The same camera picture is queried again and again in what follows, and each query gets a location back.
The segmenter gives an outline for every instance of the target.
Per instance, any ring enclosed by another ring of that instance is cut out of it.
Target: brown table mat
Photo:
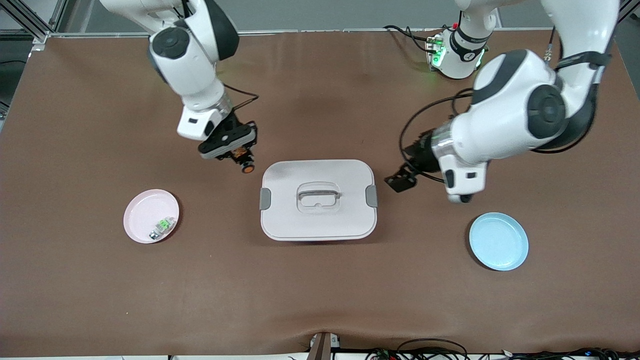
[[[488,56],[541,54],[547,39],[497,32]],[[259,125],[248,176],[177,135],[180,99],[146,51],[144,38],[52,38],[27,64],[0,136],[0,356],[296,352],[319,331],[343,347],[424,336],[472,352],[640,347],[640,106],[617,50],[590,136],[563,154],[494,161],[468,205],[427,179],[401,194],[383,184],[401,164],[408,117],[471,85],[428,72],[410,39],[242,38],[219,70],[260,94],[238,111]],[[407,139],[450,112],[427,112]],[[374,170],[376,230],[326,245],[270,240],[258,210],[264,170],[332,158]],[[140,245],[122,214],[151,188],[179,198],[181,222]],[[527,231],[529,257],[514,271],[468,253],[465,232],[488,211]]]

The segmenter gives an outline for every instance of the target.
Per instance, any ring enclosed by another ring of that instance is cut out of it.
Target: gray latch
[[[267,210],[271,207],[271,190],[267,188],[260,189],[260,210]]]
[[[365,198],[367,199],[367,205],[372,208],[378,207],[378,194],[376,193],[376,185],[369,185],[364,190]]]

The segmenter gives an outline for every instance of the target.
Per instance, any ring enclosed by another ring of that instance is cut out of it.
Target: wires
[[[175,6],[173,7],[173,11],[178,15],[178,19],[184,19],[184,16],[175,8]]]
[[[509,360],[564,360],[574,359],[573,356],[591,356],[598,360],[620,360],[621,357],[627,360],[640,356],[638,352],[616,352],[608,348],[580,348],[569,352],[538,352],[535,354],[513,354]]]
[[[189,9],[189,5],[187,5],[188,0],[182,0],[182,11],[184,12],[184,18],[188,18],[191,14],[191,9]]]
[[[418,49],[424,51],[425,53],[429,53],[429,54],[435,54],[436,52],[434,50],[430,50],[427,49],[425,47],[422,47],[419,43],[418,40],[420,41],[428,41],[427,38],[423,38],[423,37],[417,37],[413,34],[413,32],[411,31],[410,27],[406,27],[405,30],[402,30],[401,28],[395,26],[395,25],[387,25],[385,26],[383,29],[395,29],[398,30],[402,35],[406,36],[406,37],[410,37],[413,40],[413,43],[418,47]]]
[[[438,338],[424,338],[424,339],[414,339],[414,340],[409,340],[409,341],[405,341],[404,343],[400,344],[398,346],[398,348],[396,349],[396,352],[399,352],[400,349],[405,346],[408,345],[410,343],[422,343],[422,342],[441,342],[441,343],[449,343],[452,345],[455,345],[457,347],[459,347],[460,349],[462,349],[462,352],[457,351],[457,350],[450,350],[448,348],[444,348],[444,347],[421,347],[421,348],[417,348],[415,350],[412,350],[412,352],[420,352],[420,355],[422,356],[425,353],[429,353],[429,354],[433,354],[432,356],[427,357],[426,359],[431,359],[432,357],[436,357],[438,355],[447,357],[450,359],[450,355],[453,355],[454,358],[457,360],[458,359],[458,355],[463,356],[466,360],[470,360],[469,356],[468,356],[468,352],[467,349],[460,345],[459,343],[455,342],[455,341],[451,341],[451,340],[446,340],[446,339],[438,339]]]
[[[451,101],[451,111],[453,111],[453,116],[460,115],[460,113],[458,113],[458,111],[456,110],[456,100],[459,99],[460,95],[464,94],[465,92],[471,92],[472,93],[471,95],[473,95],[473,91],[474,91],[474,88],[464,88],[459,92],[456,92],[456,95],[453,96],[454,99]]]
[[[545,60],[545,64],[549,65],[549,62],[551,62],[551,57],[552,57],[552,53],[553,53],[553,47],[554,47],[554,35],[556,34],[556,27],[554,26],[553,29],[551,29],[551,37],[549,38],[549,45],[547,46],[547,50],[545,51],[545,55],[543,57],[543,60]]]
[[[407,31],[402,30],[401,28],[395,26],[395,25],[387,25],[385,26],[383,29],[394,29],[394,30],[398,30],[402,35],[406,36],[406,37],[412,37]],[[417,37],[417,36],[413,36],[413,38],[415,38],[416,40],[420,40],[420,41],[427,41],[427,38],[423,38],[423,37]]]
[[[256,100],[260,97],[260,95],[258,95],[258,94],[254,94],[254,93],[252,93],[252,92],[248,92],[248,91],[240,90],[240,89],[238,89],[238,88],[234,88],[234,87],[233,87],[233,86],[231,86],[231,85],[227,85],[227,84],[225,84],[225,88],[228,88],[228,89],[233,90],[233,91],[235,91],[235,92],[239,92],[240,94],[245,94],[245,95],[248,95],[248,96],[251,96],[251,97],[252,97],[251,99],[245,100],[245,101],[241,102],[240,104],[238,104],[238,105],[234,106],[234,111],[236,111],[236,110],[238,110],[239,108],[242,108],[242,107],[244,107],[244,106],[246,106],[246,105],[251,104],[253,101],[256,101]]]
[[[425,111],[429,110],[430,108],[438,105],[438,104],[442,104],[443,102],[447,102],[447,101],[453,101],[455,99],[461,99],[463,97],[470,97],[472,94],[460,94],[460,95],[455,95],[455,96],[451,96],[451,97],[445,97],[443,99],[440,100],[436,100],[430,104],[427,104],[425,106],[423,106],[420,110],[418,110],[416,113],[414,113],[409,120],[406,122],[406,124],[404,125],[402,131],[400,132],[400,137],[398,138],[398,147],[400,148],[400,155],[402,156],[402,159],[404,160],[404,163],[411,168],[412,171],[414,171],[416,174],[420,174],[428,179],[434,180],[434,181],[438,181],[439,183],[444,183],[443,179],[437,178],[435,176],[429,175],[423,171],[420,171],[418,169],[416,169],[413,164],[410,163],[409,158],[407,158],[406,153],[404,151],[404,145],[403,145],[403,139],[404,139],[404,135],[406,134],[407,129],[409,128],[409,126],[411,125],[411,123],[421,114],[424,113]],[[411,342],[416,342],[416,341],[436,341],[436,340],[425,340],[425,339],[416,339],[415,341],[410,340],[409,342],[405,342],[402,343],[400,347],[409,344]]]
[[[2,61],[2,62],[0,62],[0,65],[9,64],[9,63],[23,63],[23,64],[27,64],[27,62],[26,62],[26,61],[22,61],[22,60],[9,60],[9,61]]]

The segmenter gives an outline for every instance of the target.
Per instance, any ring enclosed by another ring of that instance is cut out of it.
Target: black cable
[[[462,23],[462,11],[460,11],[460,15],[458,16],[458,26],[460,26],[461,23]],[[443,24],[442,28],[451,31],[452,33],[456,31],[456,29],[452,28],[451,26],[448,26],[447,24]]]
[[[462,353],[457,350],[451,350],[443,347],[421,347],[413,350],[405,351],[411,354],[414,358],[418,358],[420,360],[431,360],[437,356],[446,357],[447,360],[459,360],[458,356],[469,360],[467,353]]]
[[[435,102],[432,102],[433,105],[431,105],[431,106],[440,104],[440,103],[445,102],[445,101],[448,101],[448,100],[445,100],[445,99],[437,100]],[[464,346],[460,345],[459,343],[457,343],[455,341],[451,341],[451,340],[447,340],[447,339],[439,339],[439,338],[421,338],[421,339],[407,340],[404,343],[398,345],[398,348],[396,349],[396,352],[400,351],[400,349],[405,345],[408,345],[408,344],[411,344],[411,343],[423,343],[423,342],[426,342],[426,341],[435,341],[435,342],[449,343],[449,344],[452,344],[452,345],[456,345],[457,347],[461,348],[462,351],[464,351],[465,359],[467,359],[467,360],[469,359],[467,348],[465,348]]]
[[[8,63],[23,63],[23,64],[27,64],[26,61],[22,61],[22,60],[9,60],[9,61],[0,62],[0,65],[4,65],[4,64],[8,64]]]
[[[375,350],[370,351],[370,352],[367,354],[367,356],[364,358],[364,360],[369,360],[369,358],[370,358],[373,354],[375,354],[375,353],[376,353],[376,351],[375,351]]]
[[[553,44],[554,43],[554,35],[556,34],[556,27],[554,26],[553,29],[551,29],[551,37],[549,38],[549,44]]]
[[[173,10],[175,11],[175,14],[178,15],[178,19],[184,19],[184,16],[180,14],[180,12],[178,11],[178,9],[175,8],[175,6],[173,7]]]
[[[469,92],[469,91],[473,92],[474,88],[464,88],[464,89],[460,90],[459,92],[456,92],[456,95],[454,95],[454,99],[451,101],[451,110],[453,111],[453,116],[460,115],[460,113],[458,113],[458,111],[456,110],[456,100],[459,99],[460,95],[462,95],[465,92]]]
[[[421,114],[424,113],[425,111],[429,110],[430,108],[438,105],[438,104],[442,104],[443,102],[447,102],[447,101],[453,101],[453,99],[461,99],[463,97],[470,97],[472,94],[463,94],[463,95],[458,95],[456,96],[450,96],[450,97],[445,97],[443,99],[440,100],[436,100],[430,104],[427,104],[425,106],[423,106],[420,110],[416,111],[416,113],[414,113],[409,120],[406,122],[406,124],[404,125],[402,131],[400,132],[400,137],[398,139],[398,146],[400,148],[400,155],[402,156],[402,159],[404,160],[404,163],[411,168],[412,171],[414,171],[416,174],[420,174],[428,179],[434,180],[434,181],[438,181],[439,183],[444,183],[443,179],[440,179],[438,177],[429,175],[425,172],[422,172],[418,169],[416,169],[411,163],[410,160],[406,157],[406,153],[404,152],[404,145],[403,145],[403,139],[404,139],[404,134],[406,133],[407,129],[409,128],[409,126],[411,125],[411,123]],[[449,342],[449,340],[443,340],[443,339],[434,339],[434,340],[430,340],[430,339],[416,339],[416,340],[409,340],[409,341],[405,341],[404,343],[401,344],[400,347],[412,343],[412,342],[418,342],[418,341],[443,341],[443,342]]]
[[[245,95],[248,95],[248,96],[252,97],[251,99],[245,100],[245,101],[241,102],[240,104],[234,106],[234,111],[236,111],[239,108],[242,108],[242,107],[244,107],[246,105],[251,104],[253,101],[256,101],[260,97],[260,95],[258,95],[258,94],[254,94],[252,92],[240,90],[238,88],[234,88],[233,86],[230,86],[230,85],[227,85],[227,84],[225,84],[225,88],[228,88],[228,89],[231,89],[231,90],[233,90],[235,92],[239,92],[240,94],[245,94]]]
[[[411,28],[409,28],[408,26],[406,27],[406,31],[409,33],[409,36],[413,40],[413,43],[418,47],[418,49],[424,51],[425,53],[429,53],[429,54],[435,54],[436,53],[435,50],[430,50],[430,49],[427,49],[425,47],[420,46],[420,44],[418,44],[417,38],[415,37],[415,35],[413,35],[413,33],[411,32]]]
[[[539,352],[535,354],[514,354],[509,360],[563,360],[574,359],[574,356],[593,356],[599,360],[619,360],[624,357],[627,360],[640,357],[640,352],[618,353],[611,349],[602,348],[581,348],[570,352]]]
[[[400,34],[406,36],[406,37],[412,37],[411,35],[409,35],[409,33],[407,33],[405,30],[402,30],[401,28],[399,28],[398,26],[395,25],[387,25],[385,26],[383,29],[394,29],[394,30],[398,30],[400,32]],[[413,36],[414,38],[416,38],[417,40],[420,41],[427,41],[427,38],[423,38],[423,37],[417,37],[417,36]]]
[[[182,12],[184,13],[184,18],[188,18],[191,15],[191,10],[187,5],[187,0],[182,0]]]

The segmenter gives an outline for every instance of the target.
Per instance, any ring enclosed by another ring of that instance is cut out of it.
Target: blue plate
[[[478,217],[471,225],[469,242],[478,260],[494,270],[513,270],[529,253],[527,233],[514,218],[502,213]]]

